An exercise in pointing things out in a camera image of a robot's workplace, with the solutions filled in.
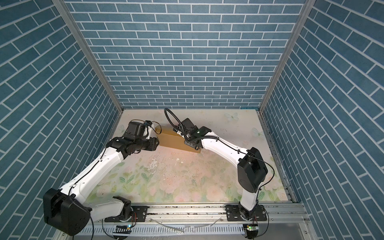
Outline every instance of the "cardboard box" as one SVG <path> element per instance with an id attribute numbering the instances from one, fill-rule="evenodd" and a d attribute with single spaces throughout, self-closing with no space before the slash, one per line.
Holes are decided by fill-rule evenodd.
<path id="1" fill-rule="evenodd" d="M 160 127 L 155 128 L 156 132 L 160 132 Z M 162 127 L 161 134 L 157 135 L 160 146 L 171 147 L 189 152 L 200 153 L 201 149 L 195 150 L 184 143 L 184 138 L 173 131 L 172 127 Z"/>

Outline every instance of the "metal bracket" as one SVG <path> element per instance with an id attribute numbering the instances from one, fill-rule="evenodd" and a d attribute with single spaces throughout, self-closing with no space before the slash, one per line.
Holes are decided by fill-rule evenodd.
<path id="1" fill-rule="evenodd" d="M 148 206 L 131 206 L 132 213 L 136 213 L 136 222 L 145 222 Z M 107 217 L 104 222 L 121 222 L 117 217 Z"/>
<path id="2" fill-rule="evenodd" d="M 227 221 L 228 222 L 238 222 L 244 221 L 244 219 L 240 215 L 238 205 L 225 205 L 225 211 L 227 212 Z M 261 205 L 257 205 L 255 209 L 256 220 L 257 221 L 266 221 L 266 213 L 265 208 Z"/>

